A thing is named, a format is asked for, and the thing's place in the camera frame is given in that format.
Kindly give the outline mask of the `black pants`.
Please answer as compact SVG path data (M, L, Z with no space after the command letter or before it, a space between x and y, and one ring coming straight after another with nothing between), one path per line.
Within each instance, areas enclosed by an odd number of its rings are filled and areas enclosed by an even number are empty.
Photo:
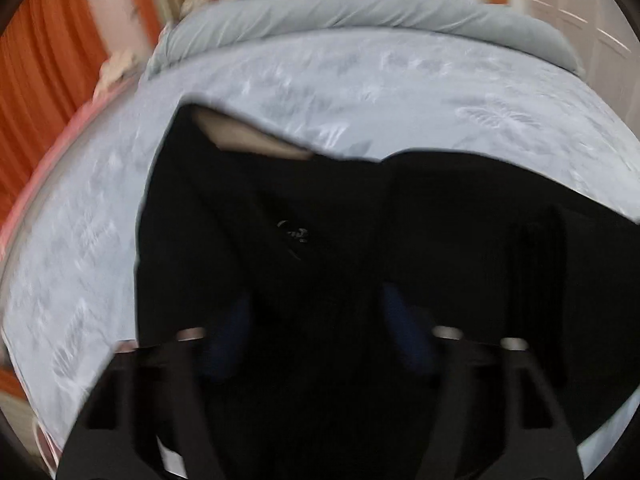
M638 252L637 222L503 160L333 158L188 103L146 184L136 302L250 302L247 479L385 479L385 287L509 300L578 451L638 387Z

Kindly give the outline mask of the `butterfly print bedspread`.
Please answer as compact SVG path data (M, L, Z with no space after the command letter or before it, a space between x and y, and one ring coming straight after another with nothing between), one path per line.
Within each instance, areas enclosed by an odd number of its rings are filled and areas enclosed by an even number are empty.
M332 155L467 148L639 214L639 143L577 77L527 54L399 29L307 32L215 50L130 88L30 204L1 274L3 337L62 446L113 344L134 336L134 225L186 99L222 104Z

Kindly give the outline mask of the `white flower pillow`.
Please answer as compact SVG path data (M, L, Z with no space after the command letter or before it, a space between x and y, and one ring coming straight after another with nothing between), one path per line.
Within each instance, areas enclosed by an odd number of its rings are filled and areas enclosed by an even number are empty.
M99 99L108 90L133 74L139 65L134 51L129 49L113 53L100 67L99 80L93 90L92 98Z

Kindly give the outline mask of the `grey folded duvet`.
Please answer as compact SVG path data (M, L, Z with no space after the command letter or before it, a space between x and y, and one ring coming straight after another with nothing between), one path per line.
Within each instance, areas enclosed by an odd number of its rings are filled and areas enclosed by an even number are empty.
M143 77L208 51L338 28L398 28L495 44L581 77L584 66L550 24L507 6L469 0L216 0L166 27Z

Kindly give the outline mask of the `small plush toy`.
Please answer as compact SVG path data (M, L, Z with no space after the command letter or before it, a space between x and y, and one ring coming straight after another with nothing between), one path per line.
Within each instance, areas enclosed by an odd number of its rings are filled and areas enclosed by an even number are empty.
M190 13L198 10L202 6L206 6L210 0L183 0L180 8L180 18L185 18Z

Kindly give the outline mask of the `orange curtain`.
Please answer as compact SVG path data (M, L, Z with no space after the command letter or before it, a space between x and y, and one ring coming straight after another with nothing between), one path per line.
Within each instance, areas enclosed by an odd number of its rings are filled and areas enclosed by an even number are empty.
M1 214L93 96L112 56L149 57L153 0L22 0L1 18Z

